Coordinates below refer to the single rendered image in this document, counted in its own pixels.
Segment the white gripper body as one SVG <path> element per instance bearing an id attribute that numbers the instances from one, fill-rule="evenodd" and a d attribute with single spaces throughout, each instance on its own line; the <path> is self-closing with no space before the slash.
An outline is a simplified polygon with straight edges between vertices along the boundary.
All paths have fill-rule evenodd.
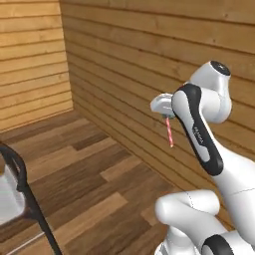
<path id="1" fill-rule="evenodd" d="M 154 113 L 159 113 L 163 116 L 174 118 L 175 114 L 172 109 L 171 98 L 172 94 L 169 93 L 158 95 L 150 102 L 150 109 Z"/>

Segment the pink striped straw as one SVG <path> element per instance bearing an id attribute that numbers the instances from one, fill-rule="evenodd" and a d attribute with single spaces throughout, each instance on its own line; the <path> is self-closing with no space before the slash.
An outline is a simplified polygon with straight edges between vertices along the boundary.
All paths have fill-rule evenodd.
<path id="1" fill-rule="evenodd" d="M 172 139 L 172 133 L 171 133 L 171 126 L 170 126 L 170 118 L 166 117 L 165 123 L 166 123 L 166 128 L 167 128 L 167 135 L 168 135 L 168 140 L 169 140 L 169 145 L 170 147 L 173 147 L 173 139 Z"/>

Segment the black frame stool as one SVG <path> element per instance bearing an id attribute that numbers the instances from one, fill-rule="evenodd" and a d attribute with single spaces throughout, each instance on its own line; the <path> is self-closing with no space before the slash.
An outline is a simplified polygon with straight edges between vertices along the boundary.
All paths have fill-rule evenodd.
<path id="1" fill-rule="evenodd" d="M 0 142 L 0 154 L 5 161 L 3 174 L 0 175 L 0 226 L 23 216 L 34 219 L 55 255 L 63 255 L 29 186 L 25 161 L 17 151 L 3 142 Z"/>

